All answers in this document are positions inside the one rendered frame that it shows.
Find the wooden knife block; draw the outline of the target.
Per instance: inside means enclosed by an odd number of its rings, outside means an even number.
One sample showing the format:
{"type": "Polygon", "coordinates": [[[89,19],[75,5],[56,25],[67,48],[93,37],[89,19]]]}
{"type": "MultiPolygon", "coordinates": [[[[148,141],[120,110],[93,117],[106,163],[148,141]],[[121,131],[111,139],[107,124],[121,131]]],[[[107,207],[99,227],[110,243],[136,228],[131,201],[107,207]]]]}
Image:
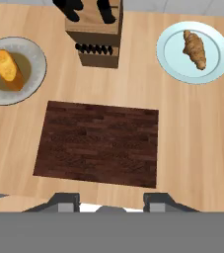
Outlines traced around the wooden knife block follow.
{"type": "Polygon", "coordinates": [[[118,68],[123,0],[52,0],[83,66],[118,68]]]}

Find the dark wooden cutting board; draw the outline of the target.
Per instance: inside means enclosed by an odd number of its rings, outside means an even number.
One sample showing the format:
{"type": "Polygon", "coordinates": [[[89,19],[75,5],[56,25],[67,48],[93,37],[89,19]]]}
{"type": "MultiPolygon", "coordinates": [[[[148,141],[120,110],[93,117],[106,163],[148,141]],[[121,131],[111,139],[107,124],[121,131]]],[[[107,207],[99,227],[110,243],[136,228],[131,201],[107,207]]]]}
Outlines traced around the dark wooden cutting board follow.
{"type": "Polygon", "coordinates": [[[34,174],[155,188],[157,110],[50,101],[34,174]]]}

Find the pale blue plate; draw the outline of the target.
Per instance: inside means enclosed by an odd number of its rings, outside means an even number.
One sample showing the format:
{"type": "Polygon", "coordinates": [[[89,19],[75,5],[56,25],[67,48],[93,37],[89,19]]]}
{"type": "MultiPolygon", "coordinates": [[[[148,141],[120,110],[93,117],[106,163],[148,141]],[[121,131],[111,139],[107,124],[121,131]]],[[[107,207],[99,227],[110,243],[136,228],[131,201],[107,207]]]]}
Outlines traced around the pale blue plate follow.
{"type": "Polygon", "coordinates": [[[213,27],[201,22],[185,21],[169,26],[157,40],[156,55],[168,74],[188,84],[206,84],[224,74],[224,37],[213,27]],[[202,39],[206,57],[203,70],[199,70],[183,53],[185,30],[202,39]]]}

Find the orange bread loaf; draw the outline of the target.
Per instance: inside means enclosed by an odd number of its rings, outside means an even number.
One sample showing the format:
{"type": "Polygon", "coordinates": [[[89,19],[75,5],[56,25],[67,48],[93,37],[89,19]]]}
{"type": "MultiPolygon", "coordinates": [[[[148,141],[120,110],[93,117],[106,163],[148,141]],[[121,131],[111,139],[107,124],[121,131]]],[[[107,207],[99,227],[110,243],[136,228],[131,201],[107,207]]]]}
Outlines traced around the orange bread loaf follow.
{"type": "Polygon", "coordinates": [[[12,54],[0,49],[0,78],[13,91],[21,91],[24,87],[24,76],[12,54]]]}

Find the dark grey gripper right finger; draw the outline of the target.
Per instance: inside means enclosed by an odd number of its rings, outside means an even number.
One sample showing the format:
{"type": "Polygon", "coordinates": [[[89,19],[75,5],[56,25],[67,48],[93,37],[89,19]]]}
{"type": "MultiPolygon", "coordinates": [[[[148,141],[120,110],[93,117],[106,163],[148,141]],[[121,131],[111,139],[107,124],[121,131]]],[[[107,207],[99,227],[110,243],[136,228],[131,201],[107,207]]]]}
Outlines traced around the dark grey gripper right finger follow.
{"type": "Polygon", "coordinates": [[[195,209],[174,201],[168,193],[144,193],[144,212],[167,212],[167,211],[188,211],[196,212],[195,209]]]}

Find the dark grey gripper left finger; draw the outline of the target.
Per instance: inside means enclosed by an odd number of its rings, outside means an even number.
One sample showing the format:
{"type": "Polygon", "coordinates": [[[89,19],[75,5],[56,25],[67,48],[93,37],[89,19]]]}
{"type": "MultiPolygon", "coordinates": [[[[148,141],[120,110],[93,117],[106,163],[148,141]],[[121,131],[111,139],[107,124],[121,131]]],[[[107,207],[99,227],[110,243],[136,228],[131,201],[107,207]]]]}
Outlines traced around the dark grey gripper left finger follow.
{"type": "Polygon", "coordinates": [[[40,204],[27,212],[79,212],[79,193],[55,193],[47,203],[40,204]]]}

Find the grey plate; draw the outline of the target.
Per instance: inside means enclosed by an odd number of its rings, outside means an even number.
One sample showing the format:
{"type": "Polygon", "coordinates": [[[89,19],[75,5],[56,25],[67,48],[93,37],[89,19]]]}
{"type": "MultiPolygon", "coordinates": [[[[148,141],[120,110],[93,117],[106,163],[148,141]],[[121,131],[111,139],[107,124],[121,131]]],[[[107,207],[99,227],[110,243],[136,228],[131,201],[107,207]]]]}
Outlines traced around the grey plate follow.
{"type": "Polygon", "coordinates": [[[35,42],[21,37],[0,39],[0,49],[12,54],[24,76],[21,91],[11,91],[0,78],[0,106],[20,103],[31,97],[41,85],[47,69],[45,54],[35,42]]]}

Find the brown croissant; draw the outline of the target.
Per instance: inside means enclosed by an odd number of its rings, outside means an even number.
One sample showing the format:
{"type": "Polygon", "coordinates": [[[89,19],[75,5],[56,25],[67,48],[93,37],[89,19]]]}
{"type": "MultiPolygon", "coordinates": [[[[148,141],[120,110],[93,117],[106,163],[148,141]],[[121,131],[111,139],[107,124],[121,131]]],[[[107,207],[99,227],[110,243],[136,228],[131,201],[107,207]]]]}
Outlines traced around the brown croissant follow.
{"type": "Polygon", "coordinates": [[[183,53],[195,64],[199,70],[206,67],[206,56],[202,39],[189,30],[184,30],[185,47],[183,53]]]}

